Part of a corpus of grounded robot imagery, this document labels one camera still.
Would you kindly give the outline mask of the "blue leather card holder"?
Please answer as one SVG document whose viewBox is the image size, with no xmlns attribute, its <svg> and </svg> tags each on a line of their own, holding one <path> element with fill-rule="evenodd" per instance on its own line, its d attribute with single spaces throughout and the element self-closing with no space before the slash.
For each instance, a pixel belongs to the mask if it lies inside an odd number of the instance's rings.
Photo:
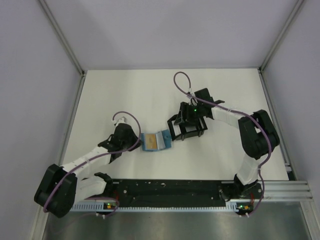
<svg viewBox="0 0 320 240">
<path fill-rule="evenodd" d="M 156 133 L 142 133 L 142 150 L 145 152 L 158 152 L 172 147 L 172 137 L 168 129 Z"/>
</svg>

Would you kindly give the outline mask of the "gold credit card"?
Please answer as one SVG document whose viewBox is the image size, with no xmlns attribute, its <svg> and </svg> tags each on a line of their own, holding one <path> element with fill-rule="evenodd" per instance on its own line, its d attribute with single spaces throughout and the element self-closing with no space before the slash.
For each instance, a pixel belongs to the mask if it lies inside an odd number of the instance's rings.
<svg viewBox="0 0 320 240">
<path fill-rule="evenodd" d="M 145 134 L 144 143 L 145 143 L 146 150 L 148 151 L 156 150 L 158 148 L 156 134 L 155 133 Z"/>
</svg>

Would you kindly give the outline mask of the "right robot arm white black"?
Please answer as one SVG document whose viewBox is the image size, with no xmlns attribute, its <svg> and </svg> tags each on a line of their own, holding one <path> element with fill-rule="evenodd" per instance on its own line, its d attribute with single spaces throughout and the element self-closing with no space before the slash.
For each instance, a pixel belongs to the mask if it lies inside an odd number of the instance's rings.
<svg viewBox="0 0 320 240">
<path fill-rule="evenodd" d="M 232 197 L 245 198 L 258 185 L 261 168 L 269 161 L 273 150 L 280 144 L 279 135 L 269 114 L 261 109 L 252 113 L 232 108 L 223 100 L 213 100 L 209 90 L 203 88 L 191 93 L 186 92 L 189 102 L 181 102 L 179 111 L 171 126 L 184 130 L 200 126 L 205 118 L 228 124 L 239 131 L 244 156 L 239 170 L 230 187 L 223 187 L 221 193 L 225 200 Z"/>
</svg>

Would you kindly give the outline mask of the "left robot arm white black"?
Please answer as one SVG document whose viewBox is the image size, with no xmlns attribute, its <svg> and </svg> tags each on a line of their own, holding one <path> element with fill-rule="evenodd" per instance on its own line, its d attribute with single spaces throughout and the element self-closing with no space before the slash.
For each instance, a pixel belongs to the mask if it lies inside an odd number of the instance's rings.
<svg viewBox="0 0 320 240">
<path fill-rule="evenodd" d="M 106 140 L 90 152 L 64 165 L 50 165 L 35 192 L 34 202 L 58 218 L 64 217 L 74 204 L 90 198 L 118 201 L 113 179 L 100 172 L 124 152 L 140 147 L 140 134 L 127 123 L 118 123 Z"/>
</svg>

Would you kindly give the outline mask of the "black card tray box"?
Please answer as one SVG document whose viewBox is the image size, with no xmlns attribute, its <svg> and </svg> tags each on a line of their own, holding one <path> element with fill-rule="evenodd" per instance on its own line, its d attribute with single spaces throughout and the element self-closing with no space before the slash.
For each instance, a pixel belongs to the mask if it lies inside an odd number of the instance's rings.
<svg viewBox="0 0 320 240">
<path fill-rule="evenodd" d="M 204 132 L 208 129 L 206 122 L 203 117 L 197 120 L 196 125 L 183 126 L 174 125 L 174 120 L 177 118 L 177 114 L 173 115 L 168 121 L 168 128 L 171 135 L 172 141 L 184 141 L 188 138 L 201 137 Z"/>
</svg>

